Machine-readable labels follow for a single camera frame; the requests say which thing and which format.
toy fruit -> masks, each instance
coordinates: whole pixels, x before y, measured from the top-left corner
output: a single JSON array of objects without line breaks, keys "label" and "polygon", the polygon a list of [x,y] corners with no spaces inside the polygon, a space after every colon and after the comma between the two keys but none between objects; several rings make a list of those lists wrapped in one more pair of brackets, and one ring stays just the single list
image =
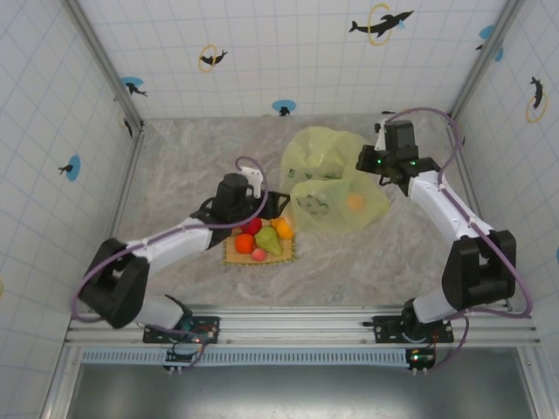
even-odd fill
[{"label": "toy fruit", "polygon": [[246,233],[254,236],[256,233],[260,231],[262,228],[262,220],[259,218],[253,218],[248,224],[241,225],[241,230]]},{"label": "toy fruit", "polygon": [[257,247],[252,251],[251,256],[257,262],[262,262],[264,259],[266,259],[266,251]]},{"label": "toy fruit", "polygon": [[275,220],[272,220],[270,224],[276,230],[276,233],[278,233],[279,238],[283,238],[283,239],[293,238],[294,236],[293,230],[291,230],[291,227],[289,226],[289,222],[284,217],[276,218]]},{"label": "toy fruit", "polygon": [[235,238],[235,250],[243,255],[248,255],[254,250],[254,237],[250,234],[239,234]]},{"label": "toy fruit", "polygon": [[276,256],[280,256],[281,253],[283,253],[278,233],[276,233],[276,230],[274,230],[273,227],[262,227],[254,238],[256,239],[256,245],[259,248],[269,251]]}]

white vent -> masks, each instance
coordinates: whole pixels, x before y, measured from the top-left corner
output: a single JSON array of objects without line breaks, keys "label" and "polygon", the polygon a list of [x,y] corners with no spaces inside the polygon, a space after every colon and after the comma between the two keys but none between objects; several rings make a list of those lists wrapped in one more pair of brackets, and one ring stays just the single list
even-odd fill
[{"label": "white vent", "polygon": [[[82,362],[94,364],[183,366],[166,362],[166,348],[91,348],[84,351]],[[190,354],[191,349],[177,349]],[[197,364],[201,367],[234,365],[383,365],[407,367],[405,349],[375,348],[223,348],[209,347]]]}]

metal floor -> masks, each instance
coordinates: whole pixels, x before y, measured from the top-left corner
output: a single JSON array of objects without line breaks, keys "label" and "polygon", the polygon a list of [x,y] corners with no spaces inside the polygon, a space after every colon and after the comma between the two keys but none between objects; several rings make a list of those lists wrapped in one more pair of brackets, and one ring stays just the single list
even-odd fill
[{"label": "metal floor", "polygon": [[448,419],[535,417],[513,349],[466,349],[424,377],[393,367],[85,365],[69,418]]}]

cable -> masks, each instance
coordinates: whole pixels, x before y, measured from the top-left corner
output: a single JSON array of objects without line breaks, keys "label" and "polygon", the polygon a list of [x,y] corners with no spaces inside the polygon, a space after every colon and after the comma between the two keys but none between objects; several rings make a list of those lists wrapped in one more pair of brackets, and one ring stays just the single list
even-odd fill
[{"label": "cable", "polygon": [[[113,256],[111,256],[110,258],[105,259],[104,261],[102,261],[101,263],[99,263],[97,266],[95,266],[91,271],[89,271],[88,273],[86,273],[86,275],[83,277],[83,279],[81,280],[81,282],[79,283],[78,287],[76,288],[76,290],[74,291],[73,295],[72,295],[72,300],[70,302],[70,308],[71,308],[71,312],[72,312],[72,317],[76,320],[79,320],[83,323],[96,323],[98,321],[102,321],[103,318],[101,317],[97,317],[97,318],[88,318],[88,317],[84,317],[82,315],[80,315],[78,313],[78,298],[79,298],[79,293],[81,292],[81,290],[83,290],[84,286],[86,286],[86,284],[91,280],[91,278],[96,275],[97,273],[99,273],[101,270],[105,269],[107,266],[109,266],[111,263],[113,263],[116,260],[119,260],[120,258],[123,258],[124,256],[126,256],[127,254],[132,253],[133,251],[137,251],[139,249],[141,249],[144,246],[148,246],[150,244],[155,244],[167,237],[171,237],[174,236],[175,234],[179,234],[182,233],[186,230],[194,230],[194,229],[208,229],[208,230],[228,230],[228,229],[234,229],[235,227],[240,227],[241,225],[247,224],[249,223],[252,219],[256,218],[258,216],[258,214],[260,213],[260,211],[262,211],[262,209],[264,208],[264,206],[266,205],[266,202],[268,200],[268,182],[266,179],[266,173],[264,173],[264,169],[262,168],[262,166],[260,166],[260,164],[252,159],[251,157],[247,157],[245,155],[242,155],[240,157],[237,158],[237,160],[235,160],[235,167],[240,170],[240,166],[238,165],[238,162],[241,160],[248,160],[250,161],[252,164],[254,164],[256,166],[256,168],[260,171],[260,173],[262,174],[262,184],[263,184],[263,188],[264,188],[264,196],[262,198],[262,203],[260,203],[260,206],[258,207],[258,209],[254,212],[254,214],[252,214],[251,216],[249,216],[248,218],[246,218],[243,221],[239,221],[237,223],[230,223],[230,224],[191,224],[191,225],[186,225],[186,226],[181,226],[181,227],[177,227],[173,230],[169,230],[169,231],[165,231],[164,233],[159,234],[158,236],[152,237],[150,238],[146,244],[142,243],[142,244],[137,244],[134,246],[130,246],[127,247],[126,249],[124,249],[123,251],[119,251],[118,253],[115,253]],[[158,329],[161,330],[165,333],[176,333],[176,334],[185,334],[183,332],[187,332],[187,331],[179,331],[179,330],[172,330],[172,329],[165,329],[163,327],[159,327],[159,326],[153,326],[153,325],[146,325],[148,327],[154,328],[154,329]]]},{"label": "cable", "polygon": [[[452,129],[452,134],[454,136],[454,146],[452,147],[451,156],[448,158],[448,160],[445,162],[443,167],[438,172],[437,182],[440,190],[442,191],[443,195],[445,195],[446,199],[448,199],[448,201],[454,206],[454,208],[456,208],[456,210],[460,213],[460,215],[464,218],[464,220],[468,223],[468,225],[480,236],[481,240],[483,240],[485,244],[489,246],[489,248],[497,255],[500,261],[507,267],[507,269],[513,275],[514,280],[516,281],[516,283],[518,283],[518,286],[521,288],[522,294],[524,295],[524,299],[526,300],[526,308],[522,313],[501,312],[499,310],[494,310],[491,308],[484,308],[484,307],[473,307],[469,311],[476,312],[476,313],[490,313],[501,317],[507,317],[510,319],[525,319],[529,317],[530,313],[532,312],[532,309],[534,308],[534,301],[532,300],[530,291],[528,290],[528,287],[524,282],[524,279],[521,277],[521,274],[516,270],[513,264],[511,264],[507,256],[505,256],[505,254],[497,247],[497,245],[493,243],[493,241],[489,238],[489,236],[483,232],[483,230],[479,227],[479,225],[470,219],[470,216],[467,214],[466,210],[462,208],[462,206],[456,201],[456,199],[454,199],[454,196],[452,196],[451,193],[446,190],[446,188],[441,188],[441,186],[443,186],[444,172],[448,169],[452,161],[456,159],[456,156],[458,155],[458,151],[462,148],[462,142],[460,141],[460,137],[461,137],[460,127],[458,125],[458,122],[456,122],[456,120],[451,118],[447,113],[444,113],[443,111],[436,109],[434,107],[427,107],[427,106],[407,109],[405,111],[402,111],[400,113],[391,116],[386,120],[386,122],[391,122],[396,118],[399,118],[400,116],[406,115],[408,113],[419,112],[419,111],[433,112],[445,118],[450,124]],[[450,355],[443,362],[431,368],[430,369],[431,372],[437,371],[438,369],[447,365],[458,356],[460,350],[466,343],[466,338],[470,330],[470,320],[465,316],[465,312],[455,313],[452,316],[447,317],[446,319],[447,320],[464,319],[466,321],[466,328],[464,330],[464,334],[462,335],[462,338],[460,339],[459,344],[456,346],[456,349],[454,349],[454,351],[452,351]]]}]

orange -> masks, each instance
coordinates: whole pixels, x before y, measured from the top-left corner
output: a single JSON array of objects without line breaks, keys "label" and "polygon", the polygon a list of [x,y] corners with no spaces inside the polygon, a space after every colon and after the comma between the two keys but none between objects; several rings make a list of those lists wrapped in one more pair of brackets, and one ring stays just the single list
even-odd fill
[{"label": "orange", "polygon": [[252,253],[255,247],[254,236],[251,236],[250,234],[239,234],[237,238],[235,238],[235,250],[238,253],[248,255]]},{"label": "orange", "polygon": [[276,218],[272,220],[270,224],[276,230],[276,233],[278,233],[279,238],[283,238],[284,240],[293,238],[293,230],[291,230],[289,222],[284,217]]}]

